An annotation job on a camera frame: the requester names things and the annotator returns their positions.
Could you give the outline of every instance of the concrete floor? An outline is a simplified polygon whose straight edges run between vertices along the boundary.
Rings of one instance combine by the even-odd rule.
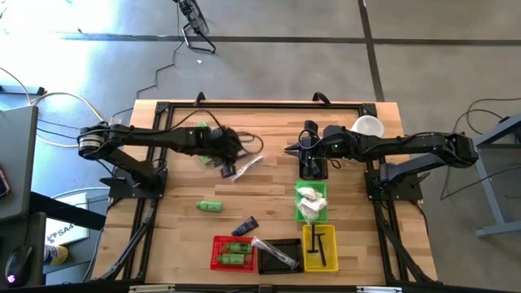
[[[85,97],[107,119],[133,106],[136,90],[154,83],[155,70],[171,62],[177,47],[177,42],[60,41],[54,34],[44,34],[75,33],[80,28],[83,33],[176,35],[175,6],[169,0],[7,1],[12,3],[0,28],[11,36],[0,37],[1,66],[26,85]],[[211,36],[364,36],[356,0],[201,0],[199,4]],[[373,37],[521,37],[521,2],[515,0],[366,0],[366,5]],[[20,37],[29,33],[33,37]],[[309,100],[320,90],[331,100],[375,100],[363,44],[227,42],[216,46],[216,55],[183,46],[176,56],[177,66],[161,72],[159,86],[140,98],[195,98],[202,90],[210,99]],[[399,103],[406,133],[452,131],[455,120],[476,99],[515,98],[521,90],[520,46],[378,45],[375,52],[385,100]],[[519,112],[519,103],[480,107],[508,116]],[[0,109],[24,104],[21,96],[0,96]],[[78,127],[98,122],[73,98],[49,98],[39,106],[42,119]],[[472,121],[482,130],[497,123],[486,113],[475,114]],[[475,137],[465,123],[458,129]],[[444,172],[438,169],[422,183],[439,279],[453,285],[518,291],[521,233],[478,240],[474,228],[493,223],[483,189],[477,185],[440,202]],[[101,166],[80,159],[75,149],[37,143],[33,176],[37,192],[54,195],[101,186],[98,179],[106,175]],[[474,168],[452,172],[449,189],[476,178]],[[513,206],[520,202],[511,201]]]

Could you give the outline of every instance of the white cable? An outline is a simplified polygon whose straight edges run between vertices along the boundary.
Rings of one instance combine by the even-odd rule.
[[[12,75],[10,72],[8,72],[6,69],[4,68],[1,68],[2,71],[4,71],[5,73],[7,73],[10,77],[12,77],[16,82],[18,82],[20,84],[20,86],[24,89],[24,92],[25,92],[25,96],[27,97],[27,102],[28,102],[28,105],[29,106],[32,106],[33,104],[37,104],[38,102],[40,102],[40,100],[42,100],[43,98],[47,98],[53,94],[66,94],[66,95],[70,95],[74,98],[77,98],[79,100],[81,100],[83,103],[85,103],[87,105],[87,107],[89,107],[89,109],[101,120],[103,121],[103,118],[99,115],[99,113],[96,111],[96,109],[94,109],[94,107],[92,107],[92,105],[84,98],[80,97],[80,96],[77,96],[75,94],[70,94],[70,93],[64,93],[64,92],[55,92],[55,93],[48,93],[48,94],[44,94],[38,98],[35,98],[34,100],[31,100],[31,98],[29,97],[29,92],[27,91],[27,89],[25,88],[25,85],[18,79],[16,78],[14,75]],[[57,147],[78,147],[77,144],[74,144],[74,145],[65,145],[65,144],[61,144],[61,143],[56,143],[56,142],[51,142],[51,141],[48,141],[44,138],[42,138],[41,136],[39,136],[38,134],[36,135],[36,137],[38,139],[40,139],[41,141],[45,142],[45,143],[48,143],[52,146],[57,146]]]
[[[65,192],[62,192],[60,193],[59,195],[53,195],[51,196],[52,199],[55,199],[55,198],[58,198],[60,196],[63,196],[63,195],[68,195],[68,194],[71,194],[71,193],[75,193],[75,192],[79,192],[79,191],[88,191],[88,190],[109,190],[111,189],[110,187],[85,187],[85,188],[79,188],[79,189],[76,189],[76,190],[69,190],[69,191],[65,191]]]

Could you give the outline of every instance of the wooden tabletop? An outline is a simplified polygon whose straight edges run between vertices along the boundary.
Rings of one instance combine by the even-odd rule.
[[[136,101],[130,123],[136,127],[150,128],[157,102]],[[403,135],[396,103],[376,103],[376,107],[378,118],[385,125],[385,136],[390,138]],[[175,110],[174,123],[192,111],[193,109]],[[265,159],[235,183],[231,183],[230,179],[221,178],[218,168],[203,166],[199,157],[169,151],[169,179],[155,221],[147,283],[384,284],[374,210],[372,203],[366,198],[363,179],[366,165],[362,163],[343,162],[342,168],[338,170],[329,167],[329,179],[326,181],[328,224],[336,228],[338,272],[261,276],[256,272],[227,273],[210,270],[213,237],[230,235],[249,216],[254,216],[260,227],[248,236],[257,235],[264,239],[302,238],[302,224],[295,220],[295,183],[299,180],[297,158],[285,155],[283,150],[297,142],[304,120],[314,120],[322,132],[328,125],[346,125],[350,128],[358,117],[353,110],[327,109],[212,109],[212,113],[221,124],[236,131],[260,135],[265,143],[261,152]],[[205,113],[193,115],[186,125],[196,125],[201,120],[210,126],[215,125]],[[258,145],[249,147],[255,150]],[[125,151],[138,160],[144,160],[147,148],[126,146]],[[396,155],[389,156],[387,161],[399,163],[408,158],[407,155]],[[237,168],[244,163],[238,162]],[[215,214],[197,210],[195,203],[205,199],[221,201],[223,212]],[[124,199],[108,213],[93,277],[106,272],[123,252],[129,241],[135,205],[135,199]],[[436,279],[421,213],[409,202],[396,202],[396,212],[404,246],[424,272]],[[141,258],[141,249],[140,244],[137,260],[134,261],[135,268]],[[396,253],[394,249],[389,251],[393,272],[398,276]]]

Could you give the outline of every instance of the green bottle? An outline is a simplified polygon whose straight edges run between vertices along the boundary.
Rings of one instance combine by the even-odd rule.
[[[217,257],[223,265],[244,265],[244,255],[226,253]]]
[[[228,249],[231,253],[252,253],[252,246],[248,243],[227,243],[226,249]]]
[[[211,202],[211,201],[202,201],[195,204],[195,207],[200,209],[203,212],[221,212],[222,211],[222,203],[221,202]]]

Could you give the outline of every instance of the paper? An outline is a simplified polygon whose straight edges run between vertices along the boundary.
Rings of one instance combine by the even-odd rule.
[[[78,208],[88,209],[87,194],[65,196],[59,200],[62,203],[76,205]],[[46,244],[47,245],[64,245],[73,243],[89,237],[89,230],[78,225],[73,225],[63,221],[47,219],[46,222]]]

